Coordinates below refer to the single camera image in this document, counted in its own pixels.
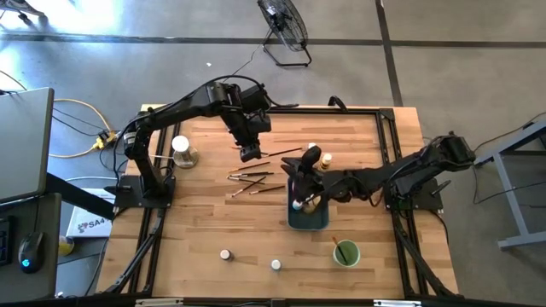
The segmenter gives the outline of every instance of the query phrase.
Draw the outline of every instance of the black fan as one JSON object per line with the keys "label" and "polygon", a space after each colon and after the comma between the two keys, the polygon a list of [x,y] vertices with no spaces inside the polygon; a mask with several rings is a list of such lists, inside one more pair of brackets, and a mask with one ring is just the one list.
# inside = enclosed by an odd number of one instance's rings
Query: black fan
{"label": "black fan", "polygon": [[[279,67],[308,67],[311,64],[311,56],[307,51],[307,30],[298,10],[290,0],[258,0],[258,6],[264,14],[265,21],[270,26],[262,47],[265,53],[275,61]],[[265,48],[265,42],[271,35],[282,40],[285,46],[294,52],[305,51],[309,61],[307,63],[283,64],[276,60],[275,56]]]}

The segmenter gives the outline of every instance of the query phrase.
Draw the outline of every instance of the desk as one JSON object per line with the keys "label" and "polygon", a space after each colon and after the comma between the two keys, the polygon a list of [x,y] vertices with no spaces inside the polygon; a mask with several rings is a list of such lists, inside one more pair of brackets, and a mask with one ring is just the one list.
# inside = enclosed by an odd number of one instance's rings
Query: desk
{"label": "desk", "polygon": [[[402,155],[419,150],[423,143],[417,111],[398,107],[394,112]],[[324,153],[334,156],[331,169],[382,165],[373,117],[271,114],[271,124],[272,132],[260,134],[261,148],[266,153],[315,142]],[[361,200],[346,204],[330,201],[330,224],[325,230],[292,230],[286,221],[286,192],[229,197],[241,184],[228,181],[226,174],[240,166],[241,161],[220,118],[185,121],[180,133],[200,152],[200,160],[194,169],[175,170],[177,189],[163,230],[155,297],[403,297],[392,220],[384,206],[373,208]],[[150,153],[155,151],[156,143],[157,134],[150,144]],[[298,157],[302,153],[285,156]],[[281,157],[249,162],[271,161],[255,170],[277,173],[268,176],[261,188],[286,183]],[[138,172],[132,161],[128,172]],[[115,281],[134,255],[141,219],[142,209],[129,209],[115,219],[99,291]],[[423,257],[456,293],[442,225],[425,211],[415,213],[415,222]],[[358,244],[362,258],[356,267],[342,269],[334,263],[332,235]],[[222,249],[231,250],[235,260],[222,261]],[[270,269],[273,259],[281,260],[280,272]],[[141,281],[146,277],[147,261],[143,261]],[[415,268],[411,261],[408,264],[416,288]]]}

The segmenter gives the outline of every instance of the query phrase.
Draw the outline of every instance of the small white cap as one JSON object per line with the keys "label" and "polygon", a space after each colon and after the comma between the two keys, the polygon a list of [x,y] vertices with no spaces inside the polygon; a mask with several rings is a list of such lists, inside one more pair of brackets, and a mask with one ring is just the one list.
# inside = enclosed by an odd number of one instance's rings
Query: small white cap
{"label": "small white cap", "polygon": [[223,260],[228,260],[231,257],[231,252],[228,250],[222,250],[220,252],[220,258]]}
{"label": "small white cap", "polygon": [[281,269],[281,262],[277,259],[271,261],[271,268],[274,269],[274,270],[279,270]]}
{"label": "small white cap", "polygon": [[297,201],[297,200],[293,200],[293,202],[292,202],[292,208],[293,208],[294,210],[299,210],[299,209],[301,209],[302,206],[304,206],[304,204],[300,203],[300,202]]}
{"label": "small white cap", "polygon": [[188,138],[186,136],[175,136],[175,138],[172,139],[172,148],[180,153],[188,151]]}
{"label": "small white cap", "polygon": [[330,153],[324,154],[324,157],[322,157],[322,161],[328,163],[332,161],[332,155]]}

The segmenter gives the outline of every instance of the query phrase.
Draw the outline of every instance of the teal cup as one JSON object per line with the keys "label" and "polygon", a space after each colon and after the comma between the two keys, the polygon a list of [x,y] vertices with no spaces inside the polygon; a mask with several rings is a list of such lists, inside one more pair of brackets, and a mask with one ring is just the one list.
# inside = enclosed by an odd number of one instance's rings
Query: teal cup
{"label": "teal cup", "polygon": [[360,261],[360,249],[357,244],[351,240],[341,240],[338,247],[334,247],[334,261],[346,268],[353,267]]}

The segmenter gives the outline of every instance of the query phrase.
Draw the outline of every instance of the yellow cable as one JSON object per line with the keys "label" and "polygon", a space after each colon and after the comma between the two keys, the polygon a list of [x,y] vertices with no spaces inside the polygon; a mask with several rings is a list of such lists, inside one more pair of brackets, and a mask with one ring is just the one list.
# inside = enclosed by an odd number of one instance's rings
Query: yellow cable
{"label": "yellow cable", "polygon": [[[15,78],[11,77],[10,75],[8,75],[7,73],[5,73],[4,71],[0,70],[0,72],[10,78],[11,80],[13,80],[14,82],[16,82],[23,90],[27,90],[25,85],[21,84],[19,81],[15,80]],[[110,128],[110,125],[108,125],[107,121],[104,119],[104,117],[102,116],[102,114],[99,112],[99,110],[97,110],[95,107],[91,106],[89,103],[87,102],[83,102],[83,101],[79,101],[79,100],[75,100],[75,99],[68,99],[68,98],[59,98],[59,99],[55,99],[54,102],[58,102],[58,101],[69,101],[69,102],[75,102],[75,103],[79,103],[83,106],[86,106],[88,108],[90,108],[91,110],[95,111],[96,115],[98,115],[101,120],[102,120],[102,123],[104,123],[104,125],[106,126],[108,132],[112,132],[112,129]],[[98,140],[97,140],[97,143],[95,143],[91,148],[89,148],[88,150],[82,152],[82,153],[76,153],[76,154],[69,154],[69,155],[63,155],[63,154],[52,154],[50,153],[49,156],[50,157],[54,157],[54,158],[62,158],[62,159],[70,159],[70,158],[76,158],[76,157],[81,157],[83,155],[86,155],[90,152],[92,152],[93,150],[97,149],[99,147],[99,144],[98,144]]]}
{"label": "yellow cable", "polygon": [[81,104],[81,105],[84,105],[84,106],[90,108],[91,110],[95,111],[96,115],[98,115],[98,116],[102,119],[102,123],[104,123],[104,125],[105,125],[106,128],[107,128],[107,130],[108,130],[108,131],[112,131],[112,129],[110,129],[110,126],[108,125],[108,123],[106,122],[106,120],[104,119],[104,117],[102,116],[102,114],[99,112],[99,110],[97,110],[95,107],[91,106],[89,103],[83,102],[83,101],[79,101],[79,100],[75,100],[75,99],[69,99],[69,98],[58,98],[58,99],[53,100],[53,102],[58,102],[58,101],[76,102],[76,103],[79,103],[79,104]]}
{"label": "yellow cable", "polygon": [[[95,107],[93,107],[89,103],[79,101],[79,100],[76,100],[76,99],[70,99],[70,98],[58,98],[58,99],[53,100],[53,102],[59,102],[59,101],[75,102],[75,103],[81,104],[82,106],[86,106],[86,107],[90,108],[91,110],[93,110],[96,113],[96,115],[98,115],[101,118],[102,123],[106,126],[106,129],[108,130],[108,133],[112,132],[112,128],[110,128],[110,125],[104,119],[104,116],[102,116],[102,114],[99,112],[99,110],[97,110]],[[99,140],[100,140],[100,138],[97,139],[97,142],[91,148],[89,148],[87,151],[84,151],[82,153],[76,153],[76,154],[71,154],[71,155],[59,155],[59,154],[50,153],[49,156],[54,157],[54,158],[62,158],[62,159],[70,159],[70,158],[81,157],[83,155],[86,155],[86,154],[92,152],[95,149],[98,149],[100,147],[99,146]]]}
{"label": "yellow cable", "polygon": [[23,90],[26,90],[25,85],[23,85],[23,84],[21,84],[19,81],[15,80],[15,78],[11,77],[11,76],[8,75],[7,73],[3,72],[2,70],[0,70],[0,72],[1,72],[4,76],[6,76],[6,77],[8,77],[8,78],[10,78],[10,79],[12,79],[12,80],[14,80],[14,82],[17,83]]}
{"label": "yellow cable", "polygon": [[61,155],[61,154],[52,154],[52,153],[50,153],[49,156],[54,157],[54,158],[70,159],[70,158],[76,158],[76,157],[81,157],[83,155],[86,155],[86,154],[90,153],[91,151],[93,151],[93,149],[95,149],[95,147],[89,148],[89,149],[87,149],[86,151],[84,151],[82,153],[76,153],[76,154],[70,154],[70,155]]}

